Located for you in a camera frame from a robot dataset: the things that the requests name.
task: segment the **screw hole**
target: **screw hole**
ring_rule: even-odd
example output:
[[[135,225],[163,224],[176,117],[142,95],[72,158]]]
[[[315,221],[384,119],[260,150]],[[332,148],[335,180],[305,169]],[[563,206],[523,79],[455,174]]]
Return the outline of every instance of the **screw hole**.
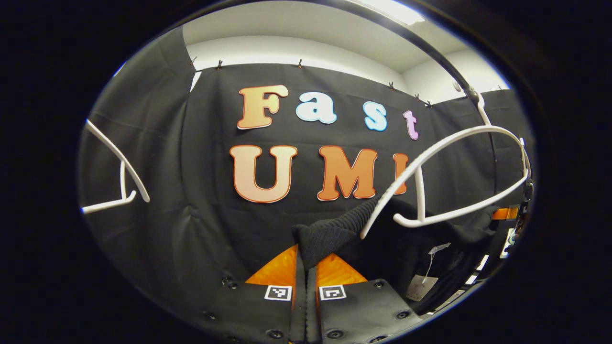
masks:
[[[268,331],[268,336],[274,339],[281,339],[283,338],[283,332],[279,330],[271,330],[271,331]]]
[[[344,332],[340,330],[333,330],[327,333],[327,338],[338,339],[338,338],[342,338],[343,335],[344,335]]]
[[[396,315],[395,317],[398,319],[405,319],[410,315],[410,311],[405,310],[404,312],[400,312],[398,315]]]
[[[386,335],[380,335],[380,336],[378,336],[378,337],[374,338],[373,340],[370,340],[370,343],[376,343],[376,342],[378,342],[379,340],[383,340],[383,339],[385,339],[385,338],[387,338],[387,336],[386,336]]]

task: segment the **fisheye lens view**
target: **fisheye lens view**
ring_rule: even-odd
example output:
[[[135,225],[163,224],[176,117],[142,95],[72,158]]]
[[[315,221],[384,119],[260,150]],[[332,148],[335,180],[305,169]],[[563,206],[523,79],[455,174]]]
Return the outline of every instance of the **fisheye lens view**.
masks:
[[[221,1],[136,51],[81,133],[79,206],[151,302],[220,343],[386,343],[512,259],[521,90],[391,0]]]

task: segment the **black backdrop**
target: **black backdrop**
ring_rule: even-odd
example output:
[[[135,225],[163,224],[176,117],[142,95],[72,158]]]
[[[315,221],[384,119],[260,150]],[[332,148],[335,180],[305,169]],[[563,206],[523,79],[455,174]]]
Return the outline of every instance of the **black backdrop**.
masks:
[[[483,124],[467,98],[426,107],[415,97],[383,84],[314,67],[243,64],[210,68],[200,72],[190,91],[195,70],[189,62],[178,28],[129,60],[104,89],[89,117],[125,154],[151,197],[149,204],[138,197],[128,206],[86,216],[104,251],[130,271],[126,272],[130,279],[156,270],[154,266],[167,265],[164,261],[171,256],[184,255],[185,261],[226,261],[226,273],[246,280],[293,245],[292,225],[338,217],[363,202],[352,195],[317,200],[325,175],[321,147],[341,147],[351,164],[361,149],[376,151],[373,186],[380,195],[394,179],[394,154],[406,154],[411,161],[439,140]],[[237,129],[244,106],[239,90],[274,84],[286,86],[289,94],[281,99],[278,112],[270,115],[272,125]],[[337,120],[323,124],[296,116],[304,92],[332,97]],[[491,122],[524,138],[535,166],[535,141],[514,92],[486,92],[483,97]],[[385,130],[366,127],[365,102],[384,105]],[[408,137],[403,117],[408,110],[417,118],[417,140]],[[423,166],[427,210],[440,214],[476,203],[492,196],[495,177],[498,192],[522,177],[518,145],[505,135],[495,134],[494,138],[497,176],[486,134],[454,143]],[[272,187],[276,178],[269,149],[278,145],[297,148],[291,161],[291,188],[282,200],[253,203],[234,189],[230,149],[245,144],[263,150],[256,160],[255,179],[264,188]],[[118,197],[119,161],[85,129],[79,162],[82,206]],[[130,178],[127,186],[135,189]],[[407,192],[395,197],[416,204],[413,179],[407,186]],[[521,192],[519,188],[497,204],[521,203]],[[185,231],[193,237],[188,239]],[[189,251],[187,247],[194,242],[207,247],[205,251],[212,256],[180,253]],[[219,253],[230,251],[239,252],[242,263]],[[166,277],[162,271],[156,273],[155,283],[175,275],[167,273]],[[153,283],[151,277],[136,280]]]
[[[599,165],[606,150],[599,139],[609,124],[595,107],[593,92],[604,84],[606,73],[593,69],[604,66],[597,52],[606,41],[599,40],[604,31],[592,31],[583,20],[602,23],[609,7],[432,2],[484,37],[494,46],[485,51],[503,55],[529,80],[549,116],[535,119],[546,153],[540,155],[540,174],[547,180],[515,258],[477,297],[406,340],[576,342],[588,336],[603,341],[609,335],[595,326],[602,290],[588,266],[610,251],[593,220],[593,214],[601,214],[604,203],[597,195],[606,184],[592,187],[593,181],[606,180]],[[13,216],[2,232],[8,275],[17,287],[17,293],[3,295],[10,301],[5,312],[10,331],[3,335],[8,342],[206,340],[142,297],[101,255],[75,209],[74,178],[82,119],[108,76],[135,47],[200,5],[67,2],[25,11],[9,3],[5,13],[15,15],[9,20],[8,55],[21,68],[10,77],[15,87],[8,96],[15,109],[5,118],[4,135],[14,159],[7,177],[19,182],[9,183],[7,194],[23,198],[9,204]],[[580,290],[581,297],[566,297],[568,290]],[[109,293],[114,297],[100,296]]]

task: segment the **pink letter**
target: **pink letter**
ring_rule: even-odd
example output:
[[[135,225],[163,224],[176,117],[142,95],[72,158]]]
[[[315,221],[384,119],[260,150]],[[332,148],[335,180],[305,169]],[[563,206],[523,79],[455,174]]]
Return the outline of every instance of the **pink letter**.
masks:
[[[416,140],[419,138],[419,133],[414,129],[414,124],[417,123],[417,119],[412,115],[412,111],[404,112],[404,118],[406,119],[406,123],[408,125],[408,133],[410,134],[410,138]]]

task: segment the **black fabric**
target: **black fabric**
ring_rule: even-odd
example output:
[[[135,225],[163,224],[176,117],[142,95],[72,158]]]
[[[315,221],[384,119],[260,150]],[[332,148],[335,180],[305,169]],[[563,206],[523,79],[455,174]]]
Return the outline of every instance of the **black fabric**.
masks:
[[[379,199],[380,196],[374,197],[336,219],[319,220],[310,226],[293,226],[291,229],[294,240],[300,245],[304,268],[316,266],[330,253],[355,239]]]
[[[366,238],[346,244],[336,254],[366,279],[387,280],[415,312],[424,314],[441,305],[469,278],[490,245],[494,232],[487,226],[497,209],[491,206],[476,212],[469,224],[461,227],[439,222],[405,228],[393,221],[393,215],[399,213],[414,219],[416,208],[392,198]],[[414,275],[425,275],[429,269],[429,251],[448,242],[451,245],[437,252],[431,264],[428,276],[438,278],[434,287],[421,301],[406,298]]]
[[[321,326],[319,325],[319,312],[316,306],[318,290],[316,289],[316,266],[308,270],[306,282],[306,342],[308,344],[321,343]]]
[[[319,297],[323,344],[371,343],[376,338],[397,338],[421,321],[383,279],[343,288],[346,297],[342,299]]]
[[[500,258],[500,254],[504,249],[504,245],[506,244],[506,240],[508,237],[508,230],[511,228],[515,228],[517,225],[517,221],[505,221],[498,220],[496,222],[497,230],[495,231],[495,235],[491,239],[491,244],[487,248],[486,254],[489,255],[487,258],[487,263],[482,268],[480,273],[478,274],[477,280],[485,279],[491,276],[494,271],[499,269],[501,264],[505,261],[505,259]]]
[[[291,310],[291,325],[289,327],[289,341],[293,344],[302,344],[306,336],[306,270],[300,254],[300,247],[297,247],[296,255],[296,286],[294,288],[295,302]]]
[[[219,283],[203,313],[190,319],[201,329],[224,342],[276,344],[289,336],[291,301],[264,299],[268,286],[249,283]],[[276,331],[280,336],[270,336]]]
[[[244,106],[239,90],[246,87],[285,85],[287,97],[280,98],[280,108],[268,114],[268,127],[239,130]],[[295,112],[303,92],[323,92],[334,101],[337,120],[332,124],[306,122]],[[493,124],[518,121],[512,130],[532,142],[527,122],[512,91],[503,95],[486,92],[487,110]],[[383,104],[387,110],[387,129],[369,130],[364,124],[363,104]],[[419,139],[411,140],[402,116],[411,110],[418,119]],[[480,125],[482,120],[468,99],[451,100],[424,107],[413,96],[390,90],[383,84],[333,70],[315,67],[298,69],[292,65],[228,65],[220,70],[204,69],[191,92],[181,139],[181,171],[184,192],[189,204],[201,213],[207,231],[218,233],[228,242],[241,267],[228,266],[237,278],[247,279],[280,252],[294,243],[290,228],[321,219],[337,218],[363,203],[352,195],[334,201],[320,201],[324,179],[324,159],[319,149],[325,145],[341,147],[350,163],[361,149],[378,153],[374,170],[374,189],[380,195],[393,182],[393,155],[402,153],[416,158],[426,148],[459,130]],[[269,149],[290,145],[298,150],[291,162],[291,189],[286,197],[274,203],[253,203],[243,199],[234,187],[233,158],[229,151],[235,145],[251,144],[261,148],[256,161],[256,182],[262,188],[275,183],[275,159]],[[512,185],[520,176],[518,146],[497,139],[500,165],[499,189]],[[453,144],[432,157],[424,166],[428,209],[440,214],[492,196],[490,171],[492,156],[488,136],[479,134]],[[414,182],[397,198],[416,204]],[[520,192],[511,197],[520,197]],[[464,219],[453,221],[464,225]]]

